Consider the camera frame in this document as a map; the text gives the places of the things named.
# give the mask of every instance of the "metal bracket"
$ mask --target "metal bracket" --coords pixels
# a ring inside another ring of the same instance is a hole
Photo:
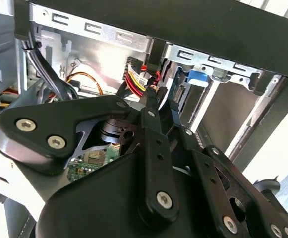
[[[172,45],[170,43],[166,46],[164,57],[173,62],[185,65],[195,66],[203,64],[246,77],[250,77],[252,73],[262,73],[261,70],[256,68],[244,66],[227,59],[221,59],[186,47]]]
[[[44,26],[148,53],[152,39],[82,17],[30,4],[30,20]]]

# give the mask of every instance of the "circuit board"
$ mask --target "circuit board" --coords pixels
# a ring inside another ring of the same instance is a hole
[[[74,158],[68,165],[68,179],[70,182],[86,176],[100,167],[112,162],[119,157],[120,146],[110,144],[104,150],[90,151]]]

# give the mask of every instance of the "blue tab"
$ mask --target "blue tab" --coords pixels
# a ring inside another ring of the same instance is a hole
[[[188,75],[188,83],[206,88],[209,85],[208,76],[205,73],[191,70]]]

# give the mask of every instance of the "yellow wire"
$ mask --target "yellow wire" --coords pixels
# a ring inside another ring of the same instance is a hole
[[[146,88],[144,88],[143,86],[141,86],[137,80],[135,80],[133,73],[129,72],[130,77],[132,78],[133,82],[137,85],[137,87],[139,87],[142,91],[146,91]]]
[[[9,105],[9,103],[0,103],[0,106],[3,108],[7,108]]]

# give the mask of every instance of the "red wire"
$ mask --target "red wire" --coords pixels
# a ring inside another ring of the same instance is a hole
[[[131,90],[131,92],[132,92],[133,94],[137,95],[138,97],[143,96],[143,94],[142,94],[141,92],[139,92],[139,91],[137,90],[137,88],[134,87],[134,85],[132,85],[131,80],[130,80],[128,74],[126,74],[126,83],[127,83],[129,89]]]

